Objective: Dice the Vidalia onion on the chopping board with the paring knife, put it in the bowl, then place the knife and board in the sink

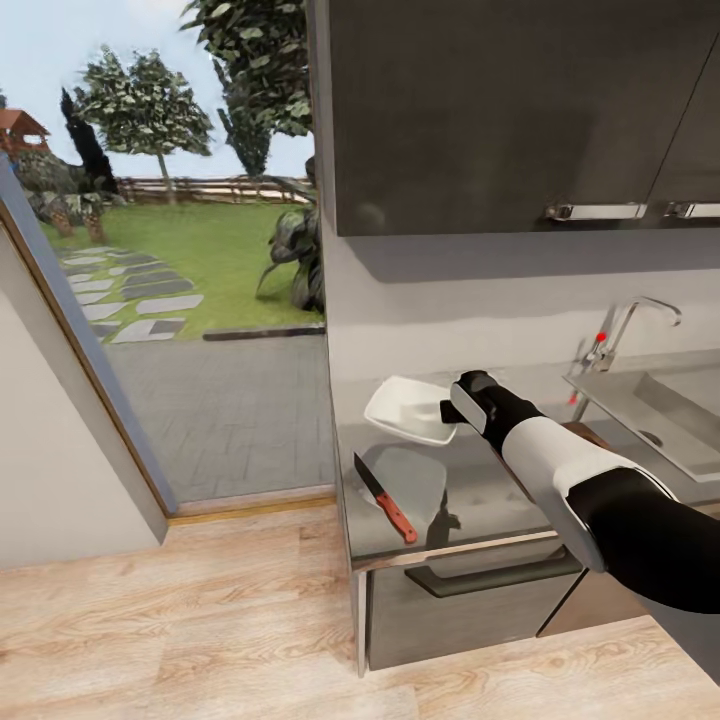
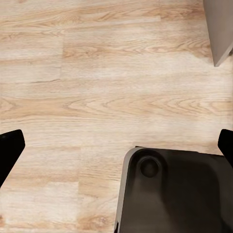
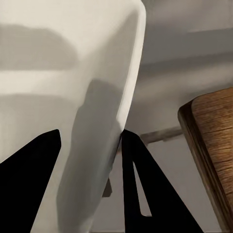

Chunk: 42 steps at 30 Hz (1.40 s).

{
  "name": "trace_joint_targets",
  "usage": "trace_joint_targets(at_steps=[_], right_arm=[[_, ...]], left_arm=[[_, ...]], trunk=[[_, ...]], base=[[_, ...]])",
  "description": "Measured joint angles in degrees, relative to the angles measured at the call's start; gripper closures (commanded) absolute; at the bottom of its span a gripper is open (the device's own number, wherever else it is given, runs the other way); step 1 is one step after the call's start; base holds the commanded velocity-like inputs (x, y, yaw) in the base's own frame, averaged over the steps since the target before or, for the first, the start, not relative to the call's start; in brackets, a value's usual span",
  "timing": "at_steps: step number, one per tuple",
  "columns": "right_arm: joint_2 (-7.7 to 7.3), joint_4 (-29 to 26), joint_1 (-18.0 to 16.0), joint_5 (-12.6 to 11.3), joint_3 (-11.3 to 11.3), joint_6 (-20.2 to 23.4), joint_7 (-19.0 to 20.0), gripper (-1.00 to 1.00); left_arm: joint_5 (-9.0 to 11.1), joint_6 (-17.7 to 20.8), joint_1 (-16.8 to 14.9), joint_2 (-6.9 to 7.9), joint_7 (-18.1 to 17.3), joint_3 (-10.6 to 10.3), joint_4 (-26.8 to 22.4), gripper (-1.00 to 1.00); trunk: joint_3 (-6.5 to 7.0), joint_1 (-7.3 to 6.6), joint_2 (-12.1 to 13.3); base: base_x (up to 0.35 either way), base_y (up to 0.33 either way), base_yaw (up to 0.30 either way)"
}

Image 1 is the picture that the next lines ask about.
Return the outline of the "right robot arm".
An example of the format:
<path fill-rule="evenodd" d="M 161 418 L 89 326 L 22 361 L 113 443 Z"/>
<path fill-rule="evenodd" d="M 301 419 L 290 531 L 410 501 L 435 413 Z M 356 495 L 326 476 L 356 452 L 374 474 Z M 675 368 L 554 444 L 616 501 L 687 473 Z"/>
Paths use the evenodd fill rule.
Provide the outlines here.
<path fill-rule="evenodd" d="M 449 391 L 441 422 L 468 423 L 489 440 L 565 547 L 612 575 L 720 687 L 720 521 L 486 371 L 463 373 Z"/>

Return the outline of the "cutting board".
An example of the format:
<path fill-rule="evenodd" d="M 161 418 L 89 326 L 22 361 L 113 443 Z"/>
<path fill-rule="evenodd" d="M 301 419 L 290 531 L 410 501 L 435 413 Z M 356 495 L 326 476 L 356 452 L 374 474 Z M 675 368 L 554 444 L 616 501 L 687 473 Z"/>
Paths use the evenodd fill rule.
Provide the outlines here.
<path fill-rule="evenodd" d="M 581 438 L 584 438 L 585 440 L 601 447 L 602 449 L 605 449 L 607 451 L 613 452 L 615 454 L 619 454 L 615 449 L 613 449 L 609 444 L 607 444 L 602 438 L 600 438 L 597 434 L 595 434 L 591 429 L 589 429 L 585 424 L 581 422 L 567 422 L 567 423 L 561 423 L 559 424 L 566 428 L 567 430 L 570 430 L 571 432 L 574 432 L 576 435 L 580 436 Z"/>

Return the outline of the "bowl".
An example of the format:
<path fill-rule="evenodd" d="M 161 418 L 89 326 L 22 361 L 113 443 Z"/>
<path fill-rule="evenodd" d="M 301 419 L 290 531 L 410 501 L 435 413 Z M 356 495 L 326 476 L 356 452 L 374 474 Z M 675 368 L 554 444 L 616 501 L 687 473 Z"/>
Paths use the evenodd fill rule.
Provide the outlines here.
<path fill-rule="evenodd" d="M 364 417 L 376 428 L 401 439 L 444 447 L 458 428 L 457 424 L 441 422 L 439 403 L 447 399 L 447 389 L 392 376 L 373 395 Z"/>

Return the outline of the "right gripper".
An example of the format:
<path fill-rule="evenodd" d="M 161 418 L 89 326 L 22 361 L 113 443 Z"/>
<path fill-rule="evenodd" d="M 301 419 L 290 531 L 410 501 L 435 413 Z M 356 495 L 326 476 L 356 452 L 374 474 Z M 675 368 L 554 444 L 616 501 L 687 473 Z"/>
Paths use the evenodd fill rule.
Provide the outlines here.
<path fill-rule="evenodd" d="M 441 422 L 445 424 L 467 423 L 467 420 L 452 406 L 450 399 L 440 403 Z"/>

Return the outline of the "parer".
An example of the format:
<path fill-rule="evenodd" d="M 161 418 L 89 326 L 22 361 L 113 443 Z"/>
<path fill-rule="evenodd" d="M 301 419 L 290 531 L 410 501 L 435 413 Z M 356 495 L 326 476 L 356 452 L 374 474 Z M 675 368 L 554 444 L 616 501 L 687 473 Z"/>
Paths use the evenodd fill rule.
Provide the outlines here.
<path fill-rule="evenodd" d="M 390 496 L 381 487 L 360 457 L 354 452 L 354 461 L 359 472 L 376 496 L 376 501 L 383 504 L 388 516 L 394 525 L 405 535 L 405 541 L 412 543 L 417 539 L 416 530 L 412 527 L 404 514 L 399 510 Z"/>

